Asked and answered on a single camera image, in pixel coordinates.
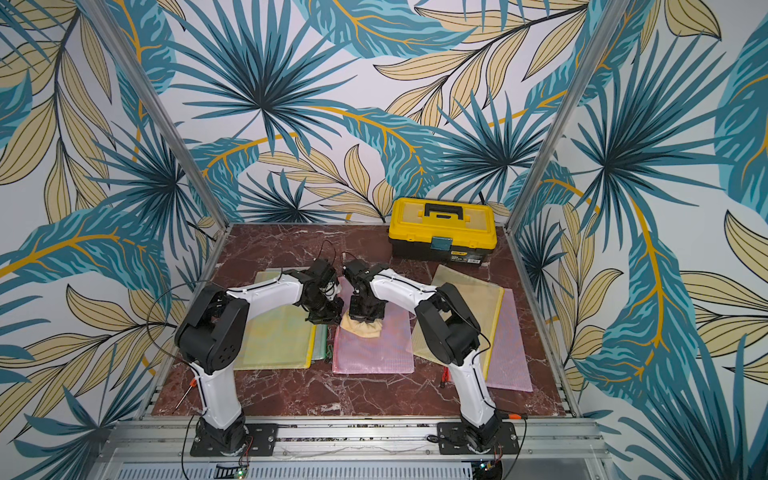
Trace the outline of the cream wiping cloth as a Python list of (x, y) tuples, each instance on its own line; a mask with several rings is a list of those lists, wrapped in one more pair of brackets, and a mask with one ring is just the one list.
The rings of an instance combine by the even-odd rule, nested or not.
[(383, 329), (383, 320), (375, 319), (372, 322), (358, 321), (350, 317), (346, 312), (341, 317), (340, 327), (350, 334), (364, 339), (379, 338)]

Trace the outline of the pink red-zip mesh bag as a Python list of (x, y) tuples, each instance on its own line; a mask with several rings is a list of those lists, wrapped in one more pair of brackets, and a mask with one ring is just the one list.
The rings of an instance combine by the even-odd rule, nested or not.
[(334, 374), (410, 374), (414, 372), (410, 313), (388, 303), (378, 337), (364, 338), (345, 328), (334, 337)]

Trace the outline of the yellow mesh document bag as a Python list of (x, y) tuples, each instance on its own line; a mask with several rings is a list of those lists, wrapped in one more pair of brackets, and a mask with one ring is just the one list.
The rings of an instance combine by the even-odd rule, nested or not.
[[(481, 332), (491, 341), (490, 348), (479, 355), (483, 378), (487, 380), (493, 348), (492, 341), (499, 321), (505, 295), (504, 289), (494, 283), (440, 265), (437, 267), (432, 285), (441, 286), (444, 283), (451, 283), (457, 288), (478, 321)], [(412, 349), (416, 357), (432, 363), (441, 363), (429, 350), (425, 336), (418, 324), (415, 325), (412, 333)]]

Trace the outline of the pink mesh document bag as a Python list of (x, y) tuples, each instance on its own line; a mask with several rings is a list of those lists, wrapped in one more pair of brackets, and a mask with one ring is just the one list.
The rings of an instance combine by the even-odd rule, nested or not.
[(493, 339), (489, 387), (530, 393), (533, 386), (527, 367), (514, 294), (504, 289), (504, 299)]

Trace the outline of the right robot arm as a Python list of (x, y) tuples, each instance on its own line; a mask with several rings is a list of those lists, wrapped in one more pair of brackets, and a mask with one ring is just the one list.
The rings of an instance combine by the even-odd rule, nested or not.
[(460, 401), (464, 443), (485, 453), (496, 443), (502, 416), (490, 398), (480, 365), (481, 327), (458, 289), (410, 280), (384, 264), (355, 259), (342, 268), (352, 287), (349, 316), (373, 321), (394, 304), (413, 313), (430, 352), (446, 365)]

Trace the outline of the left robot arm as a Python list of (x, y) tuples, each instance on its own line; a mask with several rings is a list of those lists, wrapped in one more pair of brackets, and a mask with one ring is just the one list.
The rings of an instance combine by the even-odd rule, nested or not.
[(194, 372), (202, 402), (198, 435), (223, 452), (247, 443), (245, 415), (236, 395), (234, 363), (249, 320), (285, 306), (307, 313), (315, 324), (339, 324), (343, 300), (333, 264), (316, 259), (305, 269), (290, 269), (276, 278), (225, 289), (203, 288), (177, 328), (174, 343)]

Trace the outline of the green-zip clear mesh bag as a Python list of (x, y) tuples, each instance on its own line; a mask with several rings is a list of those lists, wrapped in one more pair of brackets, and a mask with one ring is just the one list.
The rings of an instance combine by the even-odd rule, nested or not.
[(312, 361), (323, 361), (326, 358), (328, 333), (329, 328), (326, 325), (318, 325), (315, 328)]

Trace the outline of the yellow-green mesh document bag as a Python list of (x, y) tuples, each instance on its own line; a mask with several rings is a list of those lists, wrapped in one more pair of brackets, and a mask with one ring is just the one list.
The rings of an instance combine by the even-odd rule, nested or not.
[(297, 306), (299, 281), (288, 272), (260, 272), (256, 283), (230, 289), (248, 302), (249, 319), (236, 370), (304, 369), (310, 366), (316, 327)]

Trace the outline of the yellow black toolbox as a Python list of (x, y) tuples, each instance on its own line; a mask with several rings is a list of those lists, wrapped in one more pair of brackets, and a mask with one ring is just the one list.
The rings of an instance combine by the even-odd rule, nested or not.
[(388, 239), (397, 258), (470, 265), (498, 244), (490, 207), (417, 198), (394, 202)]

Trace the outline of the aluminium front rail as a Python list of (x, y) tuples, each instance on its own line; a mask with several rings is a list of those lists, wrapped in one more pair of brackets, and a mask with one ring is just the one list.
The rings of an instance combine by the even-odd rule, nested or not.
[(496, 446), (459, 444), (446, 417), (250, 417), (246, 451), (218, 454), (186, 418), (119, 425), (91, 479), (616, 479), (595, 421), (504, 423)]

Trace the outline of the orange handled screwdriver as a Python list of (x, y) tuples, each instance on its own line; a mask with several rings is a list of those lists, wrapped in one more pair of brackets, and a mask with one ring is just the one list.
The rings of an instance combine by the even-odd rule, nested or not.
[(176, 405), (175, 405), (175, 407), (174, 407), (173, 411), (177, 411), (177, 410), (180, 408), (180, 406), (183, 404), (183, 402), (186, 400), (186, 398), (188, 397), (188, 395), (190, 394), (190, 392), (191, 392), (192, 390), (196, 389), (196, 388), (197, 388), (197, 380), (196, 380), (196, 379), (193, 379), (193, 380), (191, 380), (191, 381), (190, 381), (190, 383), (189, 383), (188, 387), (186, 388), (186, 390), (185, 390), (185, 391), (184, 391), (184, 393), (182, 394), (181, 398), (180, 398), (180, 399), (178, 400), (178, 402), (176, 403)]

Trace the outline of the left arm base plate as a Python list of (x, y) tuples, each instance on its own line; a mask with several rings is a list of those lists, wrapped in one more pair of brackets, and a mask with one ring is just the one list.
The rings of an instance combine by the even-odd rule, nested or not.
[(273, 423), (233, 424), (219, 430), (201, 421), (188, 452), (192, 457), (271, 457), (278, 425)]

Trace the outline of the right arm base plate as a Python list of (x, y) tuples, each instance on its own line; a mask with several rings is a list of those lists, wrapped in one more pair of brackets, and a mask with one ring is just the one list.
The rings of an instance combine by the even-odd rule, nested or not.
[(463, 422), (440, 422), (435, 436), (441, 455), (516, 454), (522, 440), (522, 434), (508, 422), (486, 429), (476, 429)]

